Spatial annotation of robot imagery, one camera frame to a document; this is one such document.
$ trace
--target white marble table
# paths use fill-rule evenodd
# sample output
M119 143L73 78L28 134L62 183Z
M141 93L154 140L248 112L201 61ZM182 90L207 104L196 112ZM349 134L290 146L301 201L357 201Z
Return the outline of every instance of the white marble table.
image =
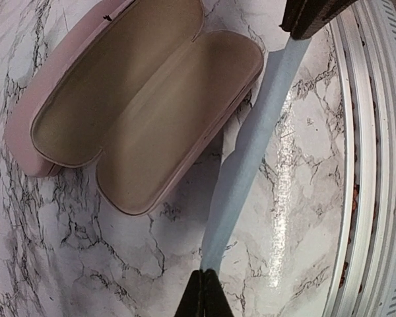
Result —
M166 203L132 218L97 193L93 167L27 178L3 143L32 76L97 0L0 0L0 316L173 316L193 269L220 160L257 87ZM285 0L204 0L206 29L286 43ZM235 316L321 316L343 203L341 92L329 29L299 70L222 264Z

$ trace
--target marble countertop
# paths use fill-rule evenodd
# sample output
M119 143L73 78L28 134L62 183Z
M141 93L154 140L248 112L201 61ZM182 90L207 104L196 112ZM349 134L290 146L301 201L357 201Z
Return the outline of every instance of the marble countertop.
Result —
M48 54L97 0L0 0L0 317L173 316L220 162L258 87L157 210L128 217L100 199L94 167L27 178L3 142L7 116ZM284 47L285 0L204 0L205 29ZM329 28L285 102L220 279L235 316L321 316L343 204L343 111Z

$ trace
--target pink glasses case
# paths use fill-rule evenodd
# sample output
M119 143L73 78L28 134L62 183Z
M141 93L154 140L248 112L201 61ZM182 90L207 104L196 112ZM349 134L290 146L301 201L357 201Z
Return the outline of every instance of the pink glasses case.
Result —
M104 0L68 33L13 110L5 141L29 176L98 159L103 196L153 209L250 90L261 50L200 34L200 0Z

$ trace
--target marble surface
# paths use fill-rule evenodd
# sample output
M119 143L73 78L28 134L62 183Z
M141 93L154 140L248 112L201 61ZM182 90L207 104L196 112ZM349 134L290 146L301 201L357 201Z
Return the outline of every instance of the marble surface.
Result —
M0 0L0 317L173 316L201 258L220 162L257 86L157 210L131 218L100 199L94 167L27 178L3 130L48 54L97 0ZM284 47L285 0L204 0L206 30ZM343 111L328 28L285 102L220 278L235 316L321 316L341 223Z

